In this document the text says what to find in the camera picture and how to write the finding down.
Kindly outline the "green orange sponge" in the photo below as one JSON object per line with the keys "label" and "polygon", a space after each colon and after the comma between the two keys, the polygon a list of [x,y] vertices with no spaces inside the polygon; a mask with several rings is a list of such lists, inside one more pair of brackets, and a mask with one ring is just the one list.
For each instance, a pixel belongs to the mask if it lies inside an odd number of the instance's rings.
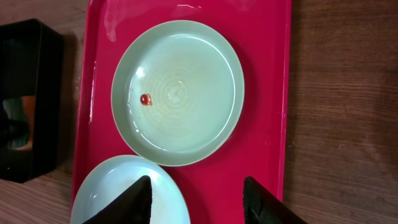
{"label": "green orange sponge", "polygon": [[8,98],[1,102],[1,147],[31,151],[35,123],[34,95]]}

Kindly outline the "light blue plate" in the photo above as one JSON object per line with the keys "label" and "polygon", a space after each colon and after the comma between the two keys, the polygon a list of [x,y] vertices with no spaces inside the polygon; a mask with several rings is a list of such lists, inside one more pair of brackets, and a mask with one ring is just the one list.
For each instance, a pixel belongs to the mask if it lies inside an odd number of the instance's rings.
{"label": "light blue plate", "polygon": [[87,175],[75,197],[70,222],[87,221],[144,175],[152,184],[150,222],[189,224],[187,204],[173,178],[157,164],[132,155],[107,159]]}
{"label": "light blue plate", "polygon": [[230,137],[244,103],[231,44],[188,20],[158,24],[125,50],[111,87],[114,123],[136,154],[162,166],[202,161]]}

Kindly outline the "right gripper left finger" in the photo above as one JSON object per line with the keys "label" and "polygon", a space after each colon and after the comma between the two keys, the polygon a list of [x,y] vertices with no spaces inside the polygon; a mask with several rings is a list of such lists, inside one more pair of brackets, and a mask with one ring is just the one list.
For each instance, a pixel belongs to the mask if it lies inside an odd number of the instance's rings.
{"label": "right gripper left finger", "polygon": [[151,179],[143,175],[83,224],[149,224],[151,207]]}

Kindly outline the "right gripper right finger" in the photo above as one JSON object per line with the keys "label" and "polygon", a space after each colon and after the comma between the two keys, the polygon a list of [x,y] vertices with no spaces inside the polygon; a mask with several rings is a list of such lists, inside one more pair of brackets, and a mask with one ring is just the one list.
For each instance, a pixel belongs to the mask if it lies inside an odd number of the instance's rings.
{"label": "right gripper right finger", "polygon": [[307,224],[251,176],[244,179],[243,208],[245,224]]}

